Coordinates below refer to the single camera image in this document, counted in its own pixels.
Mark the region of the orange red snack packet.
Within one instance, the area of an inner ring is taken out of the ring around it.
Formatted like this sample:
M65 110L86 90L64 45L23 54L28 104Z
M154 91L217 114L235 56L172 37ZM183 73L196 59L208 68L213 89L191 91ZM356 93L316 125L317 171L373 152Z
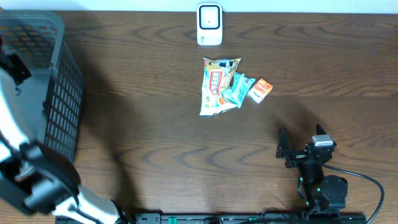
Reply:
M267 80L260 78L248 91L248 96L257 104L272 91L273 85Z

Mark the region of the green snack packet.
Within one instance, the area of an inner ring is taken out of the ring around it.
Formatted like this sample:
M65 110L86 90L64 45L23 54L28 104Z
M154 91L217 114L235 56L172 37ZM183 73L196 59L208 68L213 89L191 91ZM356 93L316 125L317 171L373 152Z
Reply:
M243 73L235 72L233 75L233 84L221 94L224 98L240 108L255 80L255 78L246 77Z

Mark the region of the large orange white snack bag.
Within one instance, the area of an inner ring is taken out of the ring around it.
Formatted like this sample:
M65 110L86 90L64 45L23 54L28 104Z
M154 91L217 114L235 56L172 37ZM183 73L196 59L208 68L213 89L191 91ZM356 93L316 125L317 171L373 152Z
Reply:
M241 58L203 59L200 116L210 117L235 109L237 105L224 98L222 92L230 87Z

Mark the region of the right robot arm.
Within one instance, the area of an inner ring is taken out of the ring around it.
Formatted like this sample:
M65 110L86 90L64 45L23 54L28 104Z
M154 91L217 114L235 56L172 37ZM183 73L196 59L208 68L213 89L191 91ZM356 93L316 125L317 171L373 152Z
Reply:
M317 124L316 135L302 150L290 147L287 135L279 130L276 158L285 159L286 168L299 171L298 193L307 202L308 209L302 212L304 219L315 215L337 215L346 207L348 182L336 175L325 175L323 166L332 159L336 142Z

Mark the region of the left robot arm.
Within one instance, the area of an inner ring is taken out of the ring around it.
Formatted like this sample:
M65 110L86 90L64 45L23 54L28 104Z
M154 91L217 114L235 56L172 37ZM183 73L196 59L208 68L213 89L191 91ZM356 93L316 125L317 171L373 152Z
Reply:
M114 201L81 184L73 164L38 142L17 102L30 71L16 54L1 53L1 198L25 214L79 223L130 223Z

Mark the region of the white barcode scanner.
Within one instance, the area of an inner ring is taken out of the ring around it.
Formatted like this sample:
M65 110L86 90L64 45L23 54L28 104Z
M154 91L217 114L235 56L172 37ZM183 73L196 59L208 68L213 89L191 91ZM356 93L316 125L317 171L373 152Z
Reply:
M220 45L223 41L223 10L214 2L197 7L197 43L202 46Z

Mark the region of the black plastic mesh basket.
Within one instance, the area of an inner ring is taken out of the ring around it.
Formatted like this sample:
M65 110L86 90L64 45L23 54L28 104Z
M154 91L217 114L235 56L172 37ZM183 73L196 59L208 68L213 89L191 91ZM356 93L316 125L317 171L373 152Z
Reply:
M31 76L17 89L27 125L38 141L74 160L84 79L65 41L63 20L49 11L1 11L2 49Z

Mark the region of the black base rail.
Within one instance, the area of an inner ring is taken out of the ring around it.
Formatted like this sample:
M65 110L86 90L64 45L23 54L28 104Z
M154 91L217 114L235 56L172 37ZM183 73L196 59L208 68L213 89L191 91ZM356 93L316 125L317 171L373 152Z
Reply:
M159 214L137 213L134 215L136 224L363 224L366 223L364 215L337 215L321 214L304 217L291 213L277 211L247 214Z

